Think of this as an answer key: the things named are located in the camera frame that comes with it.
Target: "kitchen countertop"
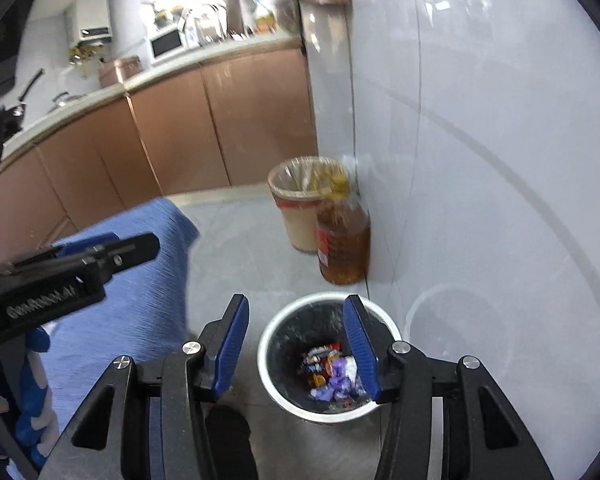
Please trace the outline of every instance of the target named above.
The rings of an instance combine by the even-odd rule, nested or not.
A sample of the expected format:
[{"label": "kitchen countertop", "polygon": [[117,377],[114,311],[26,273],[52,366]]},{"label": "kitchen countertop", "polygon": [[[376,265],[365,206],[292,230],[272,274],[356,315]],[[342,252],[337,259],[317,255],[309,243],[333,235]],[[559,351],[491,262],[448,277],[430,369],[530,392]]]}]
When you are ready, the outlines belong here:
[{"label": "kitchen countertop", "polygon": [[87,114],[87,112],[104,106],[125,94],[151,86],[178,72],[211,62],[230,59],[241,54],[257,54],[259,52],[266,52],[267,50],[293,48],[300,46],[301,43],[302,40],[299,34],[276,32],[274,34],[253,36],[243,41],[226,41],[190,50],[178,57],[145,70],[123,83],[97,90],[48,113],[4,143],[2,161],[5,163],[8,159],[15,160],[29,148],[41,142],[62,126]]}]

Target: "plastic bin liner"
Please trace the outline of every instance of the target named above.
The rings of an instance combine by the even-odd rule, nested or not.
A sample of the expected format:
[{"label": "plastic bin liner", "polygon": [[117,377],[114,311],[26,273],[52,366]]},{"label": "plastic bin liner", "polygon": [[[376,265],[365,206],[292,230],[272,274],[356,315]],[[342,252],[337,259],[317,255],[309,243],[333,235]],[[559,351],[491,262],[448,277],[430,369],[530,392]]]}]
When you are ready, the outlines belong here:
[{"label": "plastic bin liner", "polygon": [[273,168],[267,182],[276,199],[310,202],[328,194],[334,174],[347,171],[331,158],[298,156]]}]

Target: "candy wrapper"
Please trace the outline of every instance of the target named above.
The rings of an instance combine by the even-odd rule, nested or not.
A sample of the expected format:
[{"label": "candy wrapper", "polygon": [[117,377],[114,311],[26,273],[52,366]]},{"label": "candy wrapper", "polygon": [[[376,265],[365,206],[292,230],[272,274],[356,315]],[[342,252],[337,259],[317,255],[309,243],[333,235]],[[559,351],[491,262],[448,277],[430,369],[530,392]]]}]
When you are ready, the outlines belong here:
[{"label": "candy wrapper", "polygon": [[325,386],[321,386],[320,388],[312,388],[312,390],[309,393],[315,400],[324,400],[326,402],[331,402],[335,390],[327,384]]},{"label": "candy wrapper", "polygon": [[311,348],[302,355],[298,374],[307,377],[310,395],[315,400],[345,401],[366,394],[358,377],[358,366],[352,356],[342,356],[340,344]]}]

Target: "white trash can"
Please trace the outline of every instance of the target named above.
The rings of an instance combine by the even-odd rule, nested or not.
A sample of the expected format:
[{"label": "white trash can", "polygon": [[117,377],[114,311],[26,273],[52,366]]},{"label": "white trash can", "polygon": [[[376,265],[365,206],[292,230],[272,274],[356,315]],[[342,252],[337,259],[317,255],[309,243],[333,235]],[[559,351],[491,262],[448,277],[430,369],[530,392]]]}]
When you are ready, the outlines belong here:
[{"label": "white trash can", "polygon": [[[305,379],[298,375],[302,354],[309,349],[339,342],[350,354],[342,320],[347,292],[318,292],[288,304],[269,322],[258,346],[258,372],[269,396],[283,410],[319,424],[337,424],[371,413],[378,405],[361,396],[351,407],[313,400]],[[372,321],[384,328],[387,346],[400,340],[400,331],[379,306],[360,296]]]}]

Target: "brown cabinet door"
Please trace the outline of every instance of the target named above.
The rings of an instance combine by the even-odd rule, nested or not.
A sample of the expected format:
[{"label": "brown cabinet door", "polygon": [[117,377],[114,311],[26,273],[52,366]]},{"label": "brown cabinet door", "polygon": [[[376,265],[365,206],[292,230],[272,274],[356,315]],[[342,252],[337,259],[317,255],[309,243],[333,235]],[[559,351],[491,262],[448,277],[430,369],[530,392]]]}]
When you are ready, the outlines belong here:
[{"label": "brown cabinet door", "polygon": [[75,235],[77,232],[78,229],[75,228],[74,223],[71,222],[69,217],[65,216],[46,238],[46,240],[40,244],[40,247],[52,245],[54,242],[57,242],[62,238],[67,238],[68,236]]},{"label": "brown cabinet door", "polygon": [[83,117],[39,145],[51,183],[79,230],[125,209],[96,150],[95,129],[93,118]]},{"label": "brown cabinet door", "polygon": [[127,208],[161,196],[126,99],[80,119]]},{"label": "brown cabinet door", "polygon": [[30,150],[0,175],[0,262],[35,250],[65,215],[38,150]]},{"label": "brown cabinet door", "polygon": [[306,63],[299,48],[202,70],[233,186],[264,182],[283,160],[317,154]]},{"label": "brown cabinet door", "polygon": [[200,70],[145,88],[131,102],[165,194],[229,186]]}]

